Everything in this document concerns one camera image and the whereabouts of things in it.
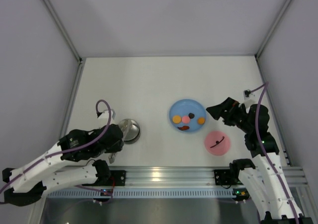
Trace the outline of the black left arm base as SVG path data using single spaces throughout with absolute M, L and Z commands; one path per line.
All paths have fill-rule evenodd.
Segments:
M 106 182 L 106 186 L 125 186 L 126 174 L 125 170 L 111 170 L 111 176 Z

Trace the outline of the black steel lunch box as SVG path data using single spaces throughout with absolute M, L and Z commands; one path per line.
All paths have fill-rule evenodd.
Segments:
M 131 144 L 134 144 L 135 142 L 138 141 L 140 135 L 141 135 L 141 130 L 140 130 L 140 126 L 139 124 L 133 120 L 132 120 L 132 128 L 129 130 L 129 133 L 126 137 L 126 140 L 124 142 L 124 144 L 127 144 L 127 145 L 131 145 Z

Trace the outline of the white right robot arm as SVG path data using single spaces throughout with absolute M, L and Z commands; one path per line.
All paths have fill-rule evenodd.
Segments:
M 250 159 L 230 163 L 232 179 L 243 184 L 254 202 L 262 224 L 311 224 L 297 205 L 283 172 L 279 148 L 268 131 L 268 108 L 261 104 L 245 104 L 227 98 L 206 111 L 213 119 L 244 132 Z

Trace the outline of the yellow round cracker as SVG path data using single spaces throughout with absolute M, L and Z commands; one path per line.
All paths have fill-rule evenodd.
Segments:
M 181 118 L 179 115 L 174 115 L 174 116 L 172 117 L 172 121 L 173 121 L 173 123 L 175 123 L 175 124 L 179 124 L 179 123 L 182 121 L 182 118 Z

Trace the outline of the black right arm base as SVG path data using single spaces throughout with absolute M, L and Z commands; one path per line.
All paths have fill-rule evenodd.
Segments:
M 232 186 L 242 184 L 229 169 L 215 169 L 213 172 L 215 184 L 217 186 L 229 189 Z

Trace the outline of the steel serving tongs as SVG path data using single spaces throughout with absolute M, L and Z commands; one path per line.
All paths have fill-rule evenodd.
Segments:
M 132 120 L 131 119 L 124 119 L 119 123 L 119 128 L 121 129 L 121 131 L 123 132 L 123 139 L 122 142 L 125 142 L 126 137 L 129 133 L 129 130 L 132 128 Z M 112 164 L 115 161 L 117 152 L 113 152 L 109 155 L 108 159 L 109 159 L 109 163 Z

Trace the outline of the orange swirl pastry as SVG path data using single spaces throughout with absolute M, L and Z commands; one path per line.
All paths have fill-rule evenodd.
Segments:
M 205 123 L 205 118 L 204 118 L 204 117 L 198 118 L 197 123 L 198 123 L 199 125 L 203 125 L 203 124 Z

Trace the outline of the pink round cookie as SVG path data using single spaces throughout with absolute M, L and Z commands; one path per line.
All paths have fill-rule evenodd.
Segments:
M 181 118 L 181 121 L 182 121 L 182 123 L 184 123 L 184 124 L 188 124 L 188 123 L 191 121 L 191 119 L 190 119 L 188 116 L 183 116 L 183 117 Z

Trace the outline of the dark brown chocolate piece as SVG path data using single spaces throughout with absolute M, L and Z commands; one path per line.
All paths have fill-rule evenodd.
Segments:
M 189 117 L 190 119 L 193 119 L 193 118 L 195 117 L 195 115 L 194 115 L 193 113 L 189 113 L 189 114 L 188 114 L 188 117 Z

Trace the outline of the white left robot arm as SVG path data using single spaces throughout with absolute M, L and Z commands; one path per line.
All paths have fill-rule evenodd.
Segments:
M 70 131 L 30 164 L 2 171 L 3 203 L 24 207 L 60 189 L 106 185 L 111 171 L 99 157 L 121 151 L 123 137 L 115 124 L 91 131 Z

